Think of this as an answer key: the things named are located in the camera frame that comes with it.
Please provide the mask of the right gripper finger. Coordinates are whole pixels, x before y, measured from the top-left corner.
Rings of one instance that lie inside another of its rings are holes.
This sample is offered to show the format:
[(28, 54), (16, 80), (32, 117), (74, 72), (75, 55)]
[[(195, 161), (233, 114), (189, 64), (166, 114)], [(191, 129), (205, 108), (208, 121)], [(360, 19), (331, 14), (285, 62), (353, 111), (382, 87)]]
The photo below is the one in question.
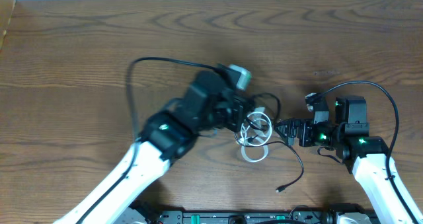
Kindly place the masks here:
[(318, 124), (320, 122), (327, 122), (329, 120), (329, 108), (326, 98), (320, 96), (319, 101), (314, 106), (314, 118), (313, 123)]
[(274, 130), (286, 145), (293, 145), (294, 139), (297, 137), (297, 131), (300, 125), (300, 119), (290, 118), (275, 124)]

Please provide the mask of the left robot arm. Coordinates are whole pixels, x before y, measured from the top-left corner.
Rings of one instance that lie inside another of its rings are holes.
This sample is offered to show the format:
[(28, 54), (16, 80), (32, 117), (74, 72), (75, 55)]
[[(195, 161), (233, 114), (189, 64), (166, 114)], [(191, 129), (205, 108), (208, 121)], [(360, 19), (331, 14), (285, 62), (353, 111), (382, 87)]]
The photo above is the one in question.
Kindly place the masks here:
[(150, 117), (112, 172), (58, 223), (113, 223), (171, 165), (193, 148), (201, 131), (241, 129), (251, 103), (238, 94), (251, 74), (230, 66), (197, 73), (175, 110)]

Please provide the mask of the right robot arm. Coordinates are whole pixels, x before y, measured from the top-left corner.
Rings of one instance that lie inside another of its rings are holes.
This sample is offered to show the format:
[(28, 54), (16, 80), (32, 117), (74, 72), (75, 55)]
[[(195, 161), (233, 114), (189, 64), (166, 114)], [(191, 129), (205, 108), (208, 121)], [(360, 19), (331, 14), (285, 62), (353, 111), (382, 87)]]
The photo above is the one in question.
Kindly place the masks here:
[(340, 96), (335, 100), (335, 121), (329, 120), (325, 99), (310, 102), (311, 119), (290, 118), (274, 129), (284, 143), (319, 146), (336, 152), (363, 188), (381, 223), (421, 223), (422, 212), (403, 184), (389, 148), (379, 136), (369, 134), (367, 103), (362, 96)]

